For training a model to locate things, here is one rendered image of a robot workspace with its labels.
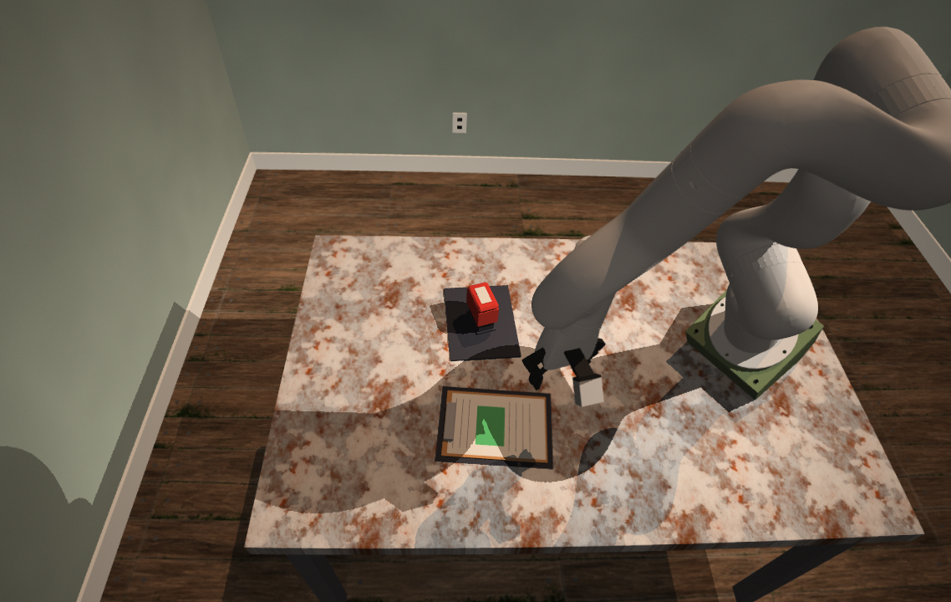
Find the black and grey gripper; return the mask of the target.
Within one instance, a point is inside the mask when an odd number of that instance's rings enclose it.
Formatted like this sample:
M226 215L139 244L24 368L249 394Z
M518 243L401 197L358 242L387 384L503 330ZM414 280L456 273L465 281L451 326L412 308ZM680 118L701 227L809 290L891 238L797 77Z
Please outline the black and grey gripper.
M534 348L534 352L524 358L524 360L521 360L526 370L530 373L529 382L534 386L534 390L537 391L540 389L543 382L543 374L547 372L547 370L555 370L559 369L559 367L570 365L564 351L580 348L586 359L591 357L587 360L590 364L591 359L597 357L598 351L606 345L604 339L599 339L598 336L599 332L595 334L593 338L575 338L575 336L563 330L544 328L539 342L537 342L537 346ZM540 363L543 365L541 369L539 369L538 366Z

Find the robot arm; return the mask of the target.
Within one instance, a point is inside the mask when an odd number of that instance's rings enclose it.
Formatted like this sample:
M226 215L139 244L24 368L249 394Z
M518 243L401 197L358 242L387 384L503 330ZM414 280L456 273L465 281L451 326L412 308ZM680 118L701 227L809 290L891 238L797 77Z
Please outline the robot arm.
M870 202L908 211L951 202L951 90L913 38L889 27L855 32L813 80L732 100L631 206L580 237L534 291L534 319L591 338L617 291L790 168L799 171L774 201L733 213L716 235L731 286L709 337L746 369L778 365L818 316L797 248L833 241Z

